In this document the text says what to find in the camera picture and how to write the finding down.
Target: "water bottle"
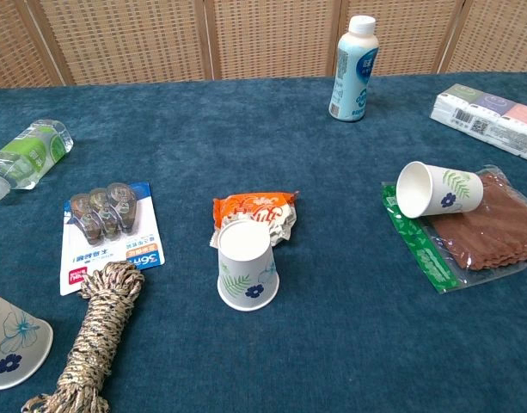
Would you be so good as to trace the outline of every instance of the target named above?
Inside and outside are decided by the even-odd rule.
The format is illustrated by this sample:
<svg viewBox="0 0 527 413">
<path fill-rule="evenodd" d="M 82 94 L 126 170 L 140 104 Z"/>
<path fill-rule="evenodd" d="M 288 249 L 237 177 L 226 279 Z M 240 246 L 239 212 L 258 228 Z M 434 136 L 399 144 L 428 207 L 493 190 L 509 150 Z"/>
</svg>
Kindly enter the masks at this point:
<svg viewBox="0 0 527 413">
<path fill-rule="evenodd" d="M 355 15 L 349 21 L 349 31 L 341 36 L 334 91 L 328 107 L 335 119 L 355 121 L 365 115 L 366 85 L 377 55 L 375 27 L 374 17 Z"/>
<path fill-rule="evenodd" d="M 35 121 L 0 150 L 0 200 L 11 189 L 35 187 L 73 145 L 61 122 Z"/>
</svg>

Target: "camouflage rope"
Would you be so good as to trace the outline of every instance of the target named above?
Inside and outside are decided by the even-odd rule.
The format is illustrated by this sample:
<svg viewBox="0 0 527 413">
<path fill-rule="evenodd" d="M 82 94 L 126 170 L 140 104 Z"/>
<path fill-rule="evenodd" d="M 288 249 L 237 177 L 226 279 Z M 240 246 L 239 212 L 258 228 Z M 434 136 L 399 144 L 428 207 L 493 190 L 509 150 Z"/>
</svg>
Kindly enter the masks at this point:
<svg viewBox="0 0 527 413">
<path fill-rule="evenodd" d="M 122 330 L 143 282 L 131 262 L 110 262 L 102 271 L 85 276 L 80 295 L 89 299 L 89 306 L 57 390 L 28 400 L 21 413 L 109 412 L 99 391 L 110 375 Z"/>
</svg>

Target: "paper cup on its side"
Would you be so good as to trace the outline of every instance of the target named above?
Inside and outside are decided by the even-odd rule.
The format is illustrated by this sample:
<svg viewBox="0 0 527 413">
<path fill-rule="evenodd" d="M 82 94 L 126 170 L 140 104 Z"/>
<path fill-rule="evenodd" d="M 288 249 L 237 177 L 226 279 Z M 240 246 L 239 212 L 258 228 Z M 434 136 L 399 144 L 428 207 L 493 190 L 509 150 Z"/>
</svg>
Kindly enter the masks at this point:
<svg viewBox="0 0 527 413">
<path fill-rule="evenodd" d="M 51 326 L 0 297 L 0 390 L 40 368 L 53 342 Z"/>
<path fill-rule="evenodd" d="M 221 299 L 239 311 L 269 304 L 279 290 L 279 275 L 265 224 L 242 219 L 219 233 L 218 291 Z"/>
<path fill-rule="evenodd" d="M 481 203 L 483 184 L 472 172 L 411 162 L 399 175 L 396 198 L 401 212 L 409 218 L 465 213 Z"/>
</svg>

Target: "upside-down paper cup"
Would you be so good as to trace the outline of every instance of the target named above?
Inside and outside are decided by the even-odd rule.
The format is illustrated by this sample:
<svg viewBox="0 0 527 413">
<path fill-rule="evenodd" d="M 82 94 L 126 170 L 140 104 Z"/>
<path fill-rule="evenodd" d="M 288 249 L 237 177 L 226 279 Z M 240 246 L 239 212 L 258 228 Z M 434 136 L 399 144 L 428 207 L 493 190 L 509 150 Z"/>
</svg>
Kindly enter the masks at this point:
<svg viewBox="0 0 527 413">
<path fill-rule="evenodd" d="M 411 162 L 399 175 L 396 198 L 408 218 L 466 213 L 481 203 L 483 184 L 472 172 Z"/>
<path fill-rule="evenodd" d="M 279 290 L 269 230 L 265 224 L 241 219 L 226 225 L 218 238 L 221 299 L 239 311 L 269 304 Z"/>
<path fill-rule="evenodd" d="M 0 297 L 0 390 L 40 368 L 53 342 L 51 326 Z"/>
</svg>

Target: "table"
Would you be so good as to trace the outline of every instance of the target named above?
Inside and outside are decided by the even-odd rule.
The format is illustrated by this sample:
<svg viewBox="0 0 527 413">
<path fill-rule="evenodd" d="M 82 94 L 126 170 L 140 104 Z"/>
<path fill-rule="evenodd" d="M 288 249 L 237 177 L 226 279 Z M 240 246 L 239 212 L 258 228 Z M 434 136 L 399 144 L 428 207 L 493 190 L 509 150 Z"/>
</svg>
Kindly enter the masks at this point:
<svg viewBox="0 0 527 413">
<path fill-rule="evenodd" d="M 412 160 L 498 165 L 527 196 L 527 161 L 431 119 L 453 83 L 527 104 L 527 73 L 374 77 L 367 115 L 328 115 L 332 78 L 0 90 L 0 147 L 40 118 L 76 144 L 30 192 L 0 202 L 0 296 L 55 332 L 0 412 L 53 393 L 87 302 L 60 297 L 62 208 L 148 181 L 164 266 L 146 283 L 102 396 L 112 411 L 527 411 L 527 269 L 439 295 L 380 198 Z M 274 251 L 275 300 L 218 296 L 212 198 L 300 191 Z"/>
</svg>

